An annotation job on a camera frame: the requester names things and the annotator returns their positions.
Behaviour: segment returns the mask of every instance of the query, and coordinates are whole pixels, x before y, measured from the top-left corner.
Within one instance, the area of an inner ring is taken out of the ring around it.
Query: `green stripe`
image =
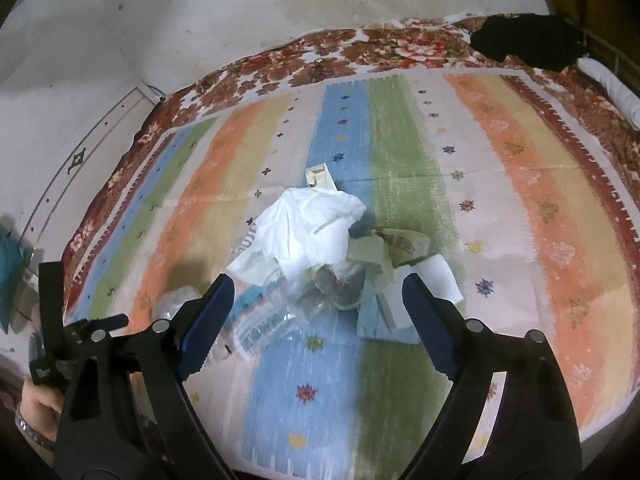
[[[431,253],[453,267],[458,247],[444,180],[414,119],[403,76],[369,81],[376,224],[411,229],[431,238]],[[359,400],[356,479],[397,478],[433,424],[447,387],[422,345],[364,342]]]
[[[162,175],[153,191],[143,200],[140,211],[134,218],[134,221],[129,225],[116,253],[109,262],[109,267],[104,277],[95,287],[91,310],[89,312],[90,319],[99,319],[107,315],[111,306],[111,300],[115,297],[115,292],[128,275],[129,266],[140,248],[146,230],[149,229],[156,217],[156,213],[159,210],[158,205],[164,202],[164,197],[174,186],[187,160],[189,160],[190,156],[195,152],[194,148],[197,142],[207,133],[216,119],[217,118],[212,118],[196,124],[193,127],[191,133],[184,139],[164,167]]]

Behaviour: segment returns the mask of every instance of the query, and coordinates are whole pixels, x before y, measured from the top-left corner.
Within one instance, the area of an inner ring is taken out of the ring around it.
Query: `white pillow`
[[[604,86],[609,99],[616,105],[623,117],[634,129],[640,130],[640,98],[602,63],[590,57],[581,57],[577,61],[578,69]]]

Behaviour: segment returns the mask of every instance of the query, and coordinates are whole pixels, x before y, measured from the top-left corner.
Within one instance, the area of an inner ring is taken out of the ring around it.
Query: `white wall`
[[[25,0],[0,29],[0,222],[18,230],[132,71],[99,0]]]
[[[544,0],[24,0],[0,30],[0,222],[24,225],[65,158],[135,76],[172,92],[317,28],[462,11],[547,7]]]

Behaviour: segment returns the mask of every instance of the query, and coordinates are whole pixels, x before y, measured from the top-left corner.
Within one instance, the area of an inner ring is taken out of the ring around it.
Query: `pillow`
[[[15,291],[24,271],[22,251],[8,236],[0,234],[0,324],[9,332],[9,319]]]
[[[627,88],[615,74],[602,63],[590,57],[577,61],[578,70],[604,86],[609,99],[616,105],[633,129],[640,130],[640,98]]]

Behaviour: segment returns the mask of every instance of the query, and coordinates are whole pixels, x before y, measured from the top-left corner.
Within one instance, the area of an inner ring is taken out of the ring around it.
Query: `trash pile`
[[[454,304],[463,299],[444,257],[428,257],[427,235],[381,227],[351,238],[365,205],[337,190],[325,164],[305,175],[310,187],[285,190],[258,216],[226,268],[248,286],[236,297],[214,358],[235,353],[248,360],[328,308],[358,309],[361,337],[419,344],[402,303],[402,282],[412,272],[434,296]],[[183,289],[163,297],[154,314],[172,317],[182,296],[197,294]]]

